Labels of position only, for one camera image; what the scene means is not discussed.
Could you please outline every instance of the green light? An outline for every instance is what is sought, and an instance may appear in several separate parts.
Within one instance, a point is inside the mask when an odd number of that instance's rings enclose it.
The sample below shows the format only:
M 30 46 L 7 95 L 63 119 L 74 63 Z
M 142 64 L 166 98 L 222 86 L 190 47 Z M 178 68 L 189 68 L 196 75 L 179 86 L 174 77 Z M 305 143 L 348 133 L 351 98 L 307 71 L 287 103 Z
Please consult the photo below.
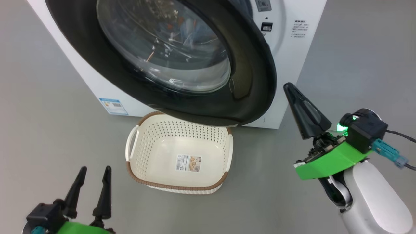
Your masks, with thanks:
M 344 127 L 344 126 L 341 126 L 339 123 L 338 123 L 338 125 L 337 125 L 337 132 L 343 132 L 343 131 L 347 131 L 348 130 L 348 127 Z

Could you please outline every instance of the blue and white sticker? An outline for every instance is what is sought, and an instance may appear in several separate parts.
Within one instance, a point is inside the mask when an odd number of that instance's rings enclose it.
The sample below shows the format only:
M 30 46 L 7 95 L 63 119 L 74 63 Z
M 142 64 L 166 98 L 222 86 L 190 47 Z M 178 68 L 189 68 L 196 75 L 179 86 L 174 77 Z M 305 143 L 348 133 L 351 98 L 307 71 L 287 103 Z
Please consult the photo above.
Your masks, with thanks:
M 112 115 L 129 115 L 119 100 L 107 98 L 99 99 L 108 113 Z

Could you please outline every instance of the label inside basket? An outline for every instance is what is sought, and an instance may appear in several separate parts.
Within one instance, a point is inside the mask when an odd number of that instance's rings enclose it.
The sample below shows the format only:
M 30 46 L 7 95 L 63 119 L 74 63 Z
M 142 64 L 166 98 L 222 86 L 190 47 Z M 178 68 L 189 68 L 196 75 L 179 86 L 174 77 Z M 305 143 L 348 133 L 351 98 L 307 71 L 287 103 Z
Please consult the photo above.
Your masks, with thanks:
M 200 168 L 201 157 L 178 154 L 178 158 L 176 159 L 177 171 L 199 172 Z

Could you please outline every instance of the basket bottom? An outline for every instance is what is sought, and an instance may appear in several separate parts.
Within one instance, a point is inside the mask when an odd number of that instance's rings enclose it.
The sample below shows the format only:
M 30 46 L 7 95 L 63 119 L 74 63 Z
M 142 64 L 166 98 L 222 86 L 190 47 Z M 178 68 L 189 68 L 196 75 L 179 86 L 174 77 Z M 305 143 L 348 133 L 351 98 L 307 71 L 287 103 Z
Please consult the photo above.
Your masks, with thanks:
M 146 180 L 185 187 L 206 187 L 218 182 L 225 171 L 225 153 L 219 143 L 202 139 L 165 137 L 157 140 L 147 166 Z M 182 157 L 194 156 L 201 161 L 199 171 L 180 168 Z

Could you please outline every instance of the washing machine door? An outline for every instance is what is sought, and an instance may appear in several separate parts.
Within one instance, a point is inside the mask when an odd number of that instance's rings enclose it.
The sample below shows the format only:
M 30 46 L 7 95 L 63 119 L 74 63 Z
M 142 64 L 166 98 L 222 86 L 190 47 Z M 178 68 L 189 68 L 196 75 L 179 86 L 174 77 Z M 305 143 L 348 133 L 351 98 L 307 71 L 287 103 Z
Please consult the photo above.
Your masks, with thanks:
M 46 0 L 74 49 L 104 78 L 171 116 L 236 126 L 276 91 L 249 0 Z

